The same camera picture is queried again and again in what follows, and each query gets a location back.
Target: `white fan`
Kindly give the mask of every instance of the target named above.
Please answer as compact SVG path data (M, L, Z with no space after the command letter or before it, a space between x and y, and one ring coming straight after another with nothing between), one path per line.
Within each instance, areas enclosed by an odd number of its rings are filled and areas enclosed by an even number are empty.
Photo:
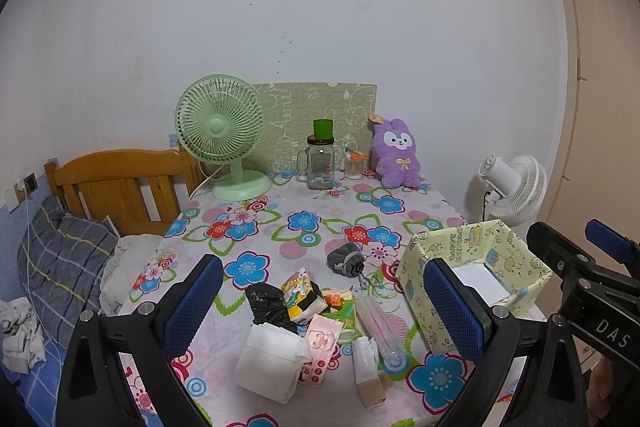
M546 172L533 156L516 156L507 163L492 154L478 169L480 177L495 189L498 199L491 216L508 227L521 225L540 208L546 193Z

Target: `blue wall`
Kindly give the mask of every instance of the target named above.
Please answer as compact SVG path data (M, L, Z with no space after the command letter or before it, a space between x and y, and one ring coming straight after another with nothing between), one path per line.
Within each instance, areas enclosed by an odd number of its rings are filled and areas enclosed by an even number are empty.
M37 208L49 196L49 184L43 174L38 178L38 190L33 192L17 208L9 213L6 205L0 206L0 300L10 301L24 296L24 290L18 279L16 257L20 241L27 231L27 204L29 220Z

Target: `door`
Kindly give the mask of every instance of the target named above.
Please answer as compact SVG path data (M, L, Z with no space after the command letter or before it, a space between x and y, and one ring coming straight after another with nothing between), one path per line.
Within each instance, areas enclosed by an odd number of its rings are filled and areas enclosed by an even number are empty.
M561 145L540 219L610 269L625 269L584 238L599 219L640 241L640 2L564 0L570 85ZM561 301L554 277L536 302ZM591 351L578 346L581 359Z

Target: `pink package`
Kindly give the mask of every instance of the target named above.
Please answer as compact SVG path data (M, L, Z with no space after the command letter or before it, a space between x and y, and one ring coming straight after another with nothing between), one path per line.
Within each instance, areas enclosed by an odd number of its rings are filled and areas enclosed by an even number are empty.
M311 347L311 362L302 366L302 383L311 387L320 387L326 375L326 369L338 342L343 324L321 315L311 319L305 338Z

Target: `yellow storage box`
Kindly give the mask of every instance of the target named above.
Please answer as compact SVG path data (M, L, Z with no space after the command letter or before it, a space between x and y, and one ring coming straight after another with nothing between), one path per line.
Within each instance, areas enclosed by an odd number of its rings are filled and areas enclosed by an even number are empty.
M510 294L500 303L516 316L527 312L552 275L499 219L416 233L404 250L396 277L435 355L450 351L453 342L422 283L424 265L434 257L443 258L452 268L484 263Z

